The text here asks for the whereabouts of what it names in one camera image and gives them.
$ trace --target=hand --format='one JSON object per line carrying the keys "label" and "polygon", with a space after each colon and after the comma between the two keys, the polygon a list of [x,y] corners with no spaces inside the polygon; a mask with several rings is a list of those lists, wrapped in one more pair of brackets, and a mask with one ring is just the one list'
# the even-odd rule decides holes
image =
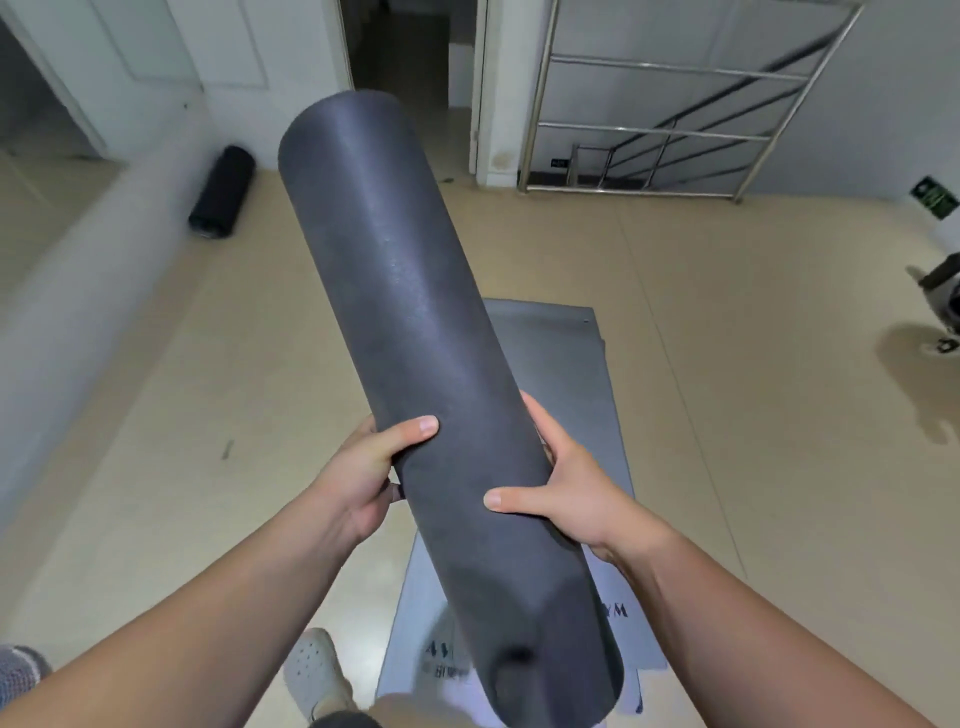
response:
{"label": "hand", "polygon": [[431,415],[377,432],[370,415],[317,475],[311,489],[336,500],[354,545],[369,539],[387,517],[390,504],[399,500],[396,485],[387,479],[394,455],[429,440],[439,427]]}
{"label": "hand", "polygon": [[494,488],[484,496],[484,504],[497,513],[543,516],[612,563],[618,536],[631,530],[627,523],[631,516],[640,511],[658,519],[621,491],[539,402],[526,392],[522,395],[546,443],[553,473],[546,485],[536,488]]}

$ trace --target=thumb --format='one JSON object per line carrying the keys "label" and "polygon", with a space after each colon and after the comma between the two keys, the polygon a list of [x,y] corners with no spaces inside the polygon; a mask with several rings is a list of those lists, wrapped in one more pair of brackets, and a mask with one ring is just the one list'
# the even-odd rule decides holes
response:
{"label": "thumb", "polygon": [[550,491],[537,488],[494,488],[483,496],[483,504],[496,513],[526,513],[549,518]]}
{"label": "thumb", "polygon": [[403,449],[429,440],[437,434],[439,428],[440,423],[436,417],[432,415],[417,417],[394,425],[383,432],[376,432],[367,439],[367,442],[377,457],[387,460]]}

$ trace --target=right hand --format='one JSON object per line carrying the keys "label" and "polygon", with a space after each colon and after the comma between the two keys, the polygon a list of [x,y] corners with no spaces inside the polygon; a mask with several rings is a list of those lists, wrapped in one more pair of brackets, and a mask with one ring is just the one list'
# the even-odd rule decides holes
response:
{"label": "right hand", "polygon": [[546,485],[539,487],[494,488],[484,496],[484,504],[497,513],[543,516],[569,538],[612,563],[620,536],[630,533],[630,521],[637,512],[659,519],[621,491],[539,402],[526,392],[521,394],[546,443],[553,473]]}

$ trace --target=fingernail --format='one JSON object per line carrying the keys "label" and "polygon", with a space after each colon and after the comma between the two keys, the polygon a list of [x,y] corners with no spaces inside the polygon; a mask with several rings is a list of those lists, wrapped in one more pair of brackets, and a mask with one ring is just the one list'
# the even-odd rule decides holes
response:
{"label": "fingernail", "polygon": [[440,427],[440,422],[433,415],[420,418],[420,432],[424,435],[436,432],[438,427]]}

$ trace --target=forearm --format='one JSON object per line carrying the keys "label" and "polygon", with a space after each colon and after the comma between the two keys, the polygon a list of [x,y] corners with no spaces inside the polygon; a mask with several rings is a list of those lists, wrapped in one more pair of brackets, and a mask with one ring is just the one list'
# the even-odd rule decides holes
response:
{"label": "forearm", "polygon": [[688,539],[629,518],[614,559],[708,725],[930,726]]}
{"label": "forearm", "polygon": [[206,571],[44,680],[0,726],[242,724],[353,542],[308,489]]}

